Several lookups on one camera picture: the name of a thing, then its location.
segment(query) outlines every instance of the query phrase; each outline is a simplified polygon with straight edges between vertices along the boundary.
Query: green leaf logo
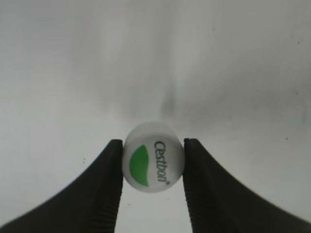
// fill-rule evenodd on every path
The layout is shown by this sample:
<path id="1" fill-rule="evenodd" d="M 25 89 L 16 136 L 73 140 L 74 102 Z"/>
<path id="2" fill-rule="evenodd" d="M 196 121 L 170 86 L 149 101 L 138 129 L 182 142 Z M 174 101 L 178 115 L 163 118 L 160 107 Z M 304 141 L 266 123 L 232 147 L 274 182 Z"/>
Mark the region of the green leaf logo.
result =
<path id="1" fill-rule="evenodd" d="M 149 165 L 149 155 L 147 148 L 142 145 L 133 154 L 130 161 L 130 172 L 133 178 L 141 185 L 149 187 L 147 172 Z"/>

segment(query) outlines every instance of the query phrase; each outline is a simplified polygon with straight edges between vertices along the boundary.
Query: gray surface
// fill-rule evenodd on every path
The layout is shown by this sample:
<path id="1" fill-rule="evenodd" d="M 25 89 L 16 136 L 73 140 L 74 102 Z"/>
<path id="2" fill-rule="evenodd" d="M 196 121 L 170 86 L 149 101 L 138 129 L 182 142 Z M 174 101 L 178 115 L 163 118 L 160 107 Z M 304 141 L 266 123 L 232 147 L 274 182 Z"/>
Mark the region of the gray surface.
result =
<path id="1" fill-rule="evenodd" d="M 311 221 L 311 1 L 0 0 L 0 225 L 147 120 Z M 129 229 L 189 233 L 181 181 L 125 184 Z"/>

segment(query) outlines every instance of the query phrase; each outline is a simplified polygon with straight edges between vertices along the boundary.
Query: green logo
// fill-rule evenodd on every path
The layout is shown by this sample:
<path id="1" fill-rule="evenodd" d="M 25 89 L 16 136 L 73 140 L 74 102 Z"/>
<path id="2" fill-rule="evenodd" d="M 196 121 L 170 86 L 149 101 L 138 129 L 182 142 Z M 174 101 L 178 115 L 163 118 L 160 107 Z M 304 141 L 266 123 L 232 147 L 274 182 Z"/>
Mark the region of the green logo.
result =
<path id="1" fill-rule="evenodd" d="M 149 187 L 147 172 L 149 165 L 149 155 L 147 148 L 142 145 L 133 154 L 130 161 L 130 172 L 133 178 L 141 185 Z"/>

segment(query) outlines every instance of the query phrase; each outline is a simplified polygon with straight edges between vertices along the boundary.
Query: white background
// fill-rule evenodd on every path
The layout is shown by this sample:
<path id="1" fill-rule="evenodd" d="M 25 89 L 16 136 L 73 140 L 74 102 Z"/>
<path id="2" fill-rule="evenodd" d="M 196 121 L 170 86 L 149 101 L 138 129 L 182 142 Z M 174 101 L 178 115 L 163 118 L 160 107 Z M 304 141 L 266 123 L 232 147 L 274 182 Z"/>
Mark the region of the white background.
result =
<path id="1" fill-rule="evenodd" d="M 160 120 L 311 221 L 311 1 L 0 0 L 0 225 Z M 189 233 L 182 182 L 124 184 L 122 232 Z"/>

